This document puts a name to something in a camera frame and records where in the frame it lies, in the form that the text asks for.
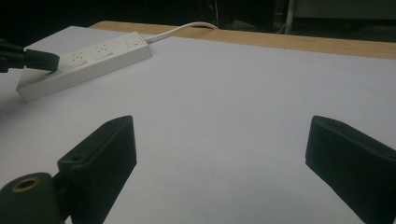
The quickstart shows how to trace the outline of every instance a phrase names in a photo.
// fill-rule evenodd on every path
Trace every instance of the wooden table edge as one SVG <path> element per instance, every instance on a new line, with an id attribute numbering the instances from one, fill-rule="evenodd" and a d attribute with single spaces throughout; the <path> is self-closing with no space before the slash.
<path id="1" fill-rule="evenodd" d="M 120 32 L 136 31 L 148 35 L 160 34 L 175 27 L 176 26 L 123 21 L 100 21 L 91 26 L 91 28 L 94 29 Z M 333 39 L 300 35 L 276 35 L 195 27 L 174 33 L 173 36 L 279 49 L 297 49 L 350 56 L 396 59 L 396 43 L 389 42 Z"/>

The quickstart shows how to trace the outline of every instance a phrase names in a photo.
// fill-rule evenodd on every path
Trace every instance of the white power strip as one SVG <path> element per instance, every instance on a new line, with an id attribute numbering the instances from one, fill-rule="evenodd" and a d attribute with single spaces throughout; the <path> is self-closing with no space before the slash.
<path id="1" fill-rule="evenodd" d="M 30 102 L 150 57 L 148 43 L 129 33 L 61 56 L 55 72 L 25 68 L 17 91 Z"/>

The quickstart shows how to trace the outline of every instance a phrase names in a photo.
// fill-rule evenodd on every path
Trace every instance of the power cord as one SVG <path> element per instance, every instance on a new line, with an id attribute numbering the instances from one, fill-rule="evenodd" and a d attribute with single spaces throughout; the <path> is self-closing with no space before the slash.
<path id="1" fill-rule="evenodd" d="M 215 7 L 216 7 L 216 25 L 219 27 L 219 9 L 218 9 L 218 1 L 215 0 Z"/>
<path id="2" fill-rule="evenodd" d="M 166 37 L 169 37 L 171 34 L 180 31 L 182 29 L 185 29 L 187 27 L 192 27 L 192 26 L 204 26 L 204 27 L 209 27 L 215 30 L 218 30 L 219 28 L 211 23 L 208 22 L 203 22 L 203 21 L 197 21 L 197 22 L 192 22 L 192 23 L 187 23 L 185 25 L 179 26 L 173 30 L 167 31 L 165 33 L 159 34 L 159 35 L 153 35 L 153 36 L 149 36 L 147 38 L 145 38 L 145 41 L 149 44 L 152 42 L 155 42 L 157 40 L 161 40 L 164 39 Z"/>

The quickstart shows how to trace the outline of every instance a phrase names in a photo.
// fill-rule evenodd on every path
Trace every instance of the white tabletop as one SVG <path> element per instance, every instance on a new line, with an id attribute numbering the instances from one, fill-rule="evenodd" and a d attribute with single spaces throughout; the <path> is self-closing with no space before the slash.
<path id="1" fill-rule="evenodd" d="M 121 35 L 67 28 L 64 54 Z M 0 76 L 0 185 L 132 115 L 137 165 L 106 223 L 361 223 L 304 164 L 314 115 L 396 148 L 396 62 L 171 37 L 153 57 L 26 104 Z"/>

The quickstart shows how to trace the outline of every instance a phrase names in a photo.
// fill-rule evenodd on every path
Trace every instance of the electrical outlet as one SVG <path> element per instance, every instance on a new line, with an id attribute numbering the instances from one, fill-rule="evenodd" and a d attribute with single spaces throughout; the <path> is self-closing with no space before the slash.
<path id="1" fill-rule="evenodd" d="M 62 55 L 55 72 L 23 69 L 17 92 L 30 102 L 150 57 L 140 34 L 129 33 Z"/>

